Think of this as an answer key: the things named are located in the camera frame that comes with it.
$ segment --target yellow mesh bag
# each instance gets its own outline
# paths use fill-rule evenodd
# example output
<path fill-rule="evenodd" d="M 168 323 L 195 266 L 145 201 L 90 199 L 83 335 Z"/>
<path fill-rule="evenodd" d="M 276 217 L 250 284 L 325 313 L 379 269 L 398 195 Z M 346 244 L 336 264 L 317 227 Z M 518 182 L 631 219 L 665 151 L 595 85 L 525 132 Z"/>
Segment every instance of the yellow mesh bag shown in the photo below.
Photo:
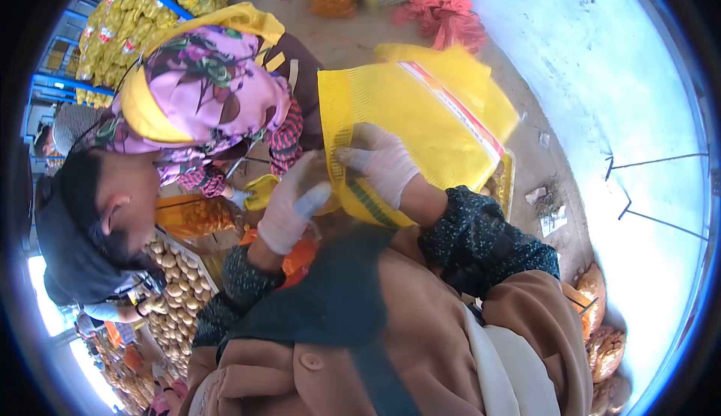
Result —
<path fill-rule="evenodd" d="M 318 72 L 321 123 L 328 172 L 345 211 L 384 226 L 412 222 L 385 204 L 363 178 L 346 174 L 335 159 L 349 146 L 353 125 L 375 123 L 398 135 L 431 184 L 479 190 L 503 156 L 518 124 L 490 67 L 461 47 L 439 52 L 413 45 L 380 45 L 384 63 Z"/>

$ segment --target pile of potatoes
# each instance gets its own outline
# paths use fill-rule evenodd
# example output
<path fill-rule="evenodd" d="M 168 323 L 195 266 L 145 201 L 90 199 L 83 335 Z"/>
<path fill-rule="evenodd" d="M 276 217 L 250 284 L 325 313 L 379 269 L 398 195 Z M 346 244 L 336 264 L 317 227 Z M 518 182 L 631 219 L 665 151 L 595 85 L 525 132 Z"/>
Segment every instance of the pile of potatoes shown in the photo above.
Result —
<path fill-rule="evenodd" d="M 211 300 L 212 287 L 195 259 L 165 240 L 154 236 L 144 251 L 164 269 L 168 283 L 162 294 L 167 314 L 150 313 L 150 331 L 171 363 L 185 377 L 190 345 L 195 336 L 195 317 Z"/>

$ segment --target dirt floor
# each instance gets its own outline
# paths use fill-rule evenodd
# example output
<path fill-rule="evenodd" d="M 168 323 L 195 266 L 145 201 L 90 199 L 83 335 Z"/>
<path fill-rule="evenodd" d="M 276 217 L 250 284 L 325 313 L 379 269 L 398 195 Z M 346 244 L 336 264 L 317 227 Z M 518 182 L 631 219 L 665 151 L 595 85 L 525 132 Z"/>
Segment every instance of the dirt floor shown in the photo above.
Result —
<path fill-rule="evenodd" d="M 299 38 L 324 64 L 326 69 L 345 69 L 370 63 L 373 49 L 382 42 L 404 42 L 430 46 L 421 38 L 415 23 L 397 27 L 390 23 L 390 12 L 372 15 L 359 9 L 352 19 L 334 20 L 309 14 L 309 0 L 229 0 L 252 2 L 258 9 L 272 12 L 285 29 Z M 526 233 L 541 237 L 536 208 L 529 205 L 524 195 L 545 182 L 557 183 L 558 201 L 566 205 L 567 225 L 550 234 L 544 242 L 551 244 L 560 254 L 561 276 L 574 282 L 579 272 L 593 261 L 583 206 L 566 157 L 550 128 L 536 97 L 506 55 L 489 40 L 479 54 L 482 62 L 491 66 L 492 77 L 499 83 L 516 108 L 524 116 L 507 147 L 516 156 L 516 179 L 513 191 L 510 223 Z M 539 145 L 540 133 L 549 134 L 549 145 Z M 257 146 L 251 157 L 267 158 L 267 150 Z M 239 167 L 232 181 L 240 185 L 269 172 L 264 164 L 247 162 Z M 168 189 L 164 195 L 176 191 Z M 216 234 L 211 243 L 224 247 L 236 239 Z"/>

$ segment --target printed label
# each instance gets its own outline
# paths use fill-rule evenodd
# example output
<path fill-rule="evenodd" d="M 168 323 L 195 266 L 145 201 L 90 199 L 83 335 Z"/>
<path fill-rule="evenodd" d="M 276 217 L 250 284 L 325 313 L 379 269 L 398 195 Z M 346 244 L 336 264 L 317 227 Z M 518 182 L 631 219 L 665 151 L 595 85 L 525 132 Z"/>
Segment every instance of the printed label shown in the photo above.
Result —
<path fill-rule="evenodd" d="M 473 134 L 474 138 L 483 146 L 498 164 L 503 156 L 503 147 L 490 131 L 479 121 L 473 113 L 460 100 L 456 99 L 441 83 L 414 61 L 402 61 L 398 63 L 405 71 L 419 80 L 429 91 L 431 91 L 441 103 L 461 121 Z"/>
<path fill-rule="evenodd" d="M 125 44 L 122 46 L 122 52 L 126 55 L 129 55 L 133 51 L 135 51 L 136 48 L 138 48 L 138 46 L 133 45 L 130 39 L 125 39 Z"/>
<path fill-rule="evenodd" d="M 108 30 L 106 27 L 100 28 L 100 33 L 98 33 L 98 35 L 97 35 L 97 38 L 100 39 L 100 42 L 102 42 L 102 43 L 108 43 L 114 37 L 115 37 L 115 33 Z"/>

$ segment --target hand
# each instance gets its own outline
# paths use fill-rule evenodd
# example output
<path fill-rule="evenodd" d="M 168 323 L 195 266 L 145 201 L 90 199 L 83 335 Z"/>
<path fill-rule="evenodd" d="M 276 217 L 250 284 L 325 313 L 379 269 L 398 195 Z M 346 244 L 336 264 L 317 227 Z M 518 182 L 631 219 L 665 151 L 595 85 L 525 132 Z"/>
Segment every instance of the hand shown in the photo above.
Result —
<path fill-rule="evenodd" d="M 167 314 L 168 305 L 164 298 L 160 295 L 156 295 L 154 297 L 149 297 L 147 300 L 140 303 L 140 312 L 144 313 L 146 316 L 150 312 Z"/>
<path fill-rule="evenodd" d="M 153 377 L 157 380 L 158 378 L 165 377 L 168 374 L 168 366 L 164 361 L 158 361 L 153 363 L 152 367 Z"/>
<path fill-rule="evenodd" d="M 401 140 L 372 123 L 356 123 L 350 145 L 335 150 L 338 161 L 363 174 L 380 198 L 397 210 L 403 189 L 420 173 Z"/>
<path fill-rule="evenodd" d="M 227 185 L 226 189 L 231 193 L 230 197 L 226 198 L 241 210 L 245 209 L 245 199 L 255 195 L 255 191 L 243 191 L 229 185 Z"/>
<path fill-rule="evenodd" d="M 311 216 L 330 198 L 325 155 L 309 151 L 288 170 L 270 194 L 263 219 L 258 222 L 258 236 L 278 255 L 287 255 L 303 236 Z M 314 182 L 314 176 L 321 177 Z"/>

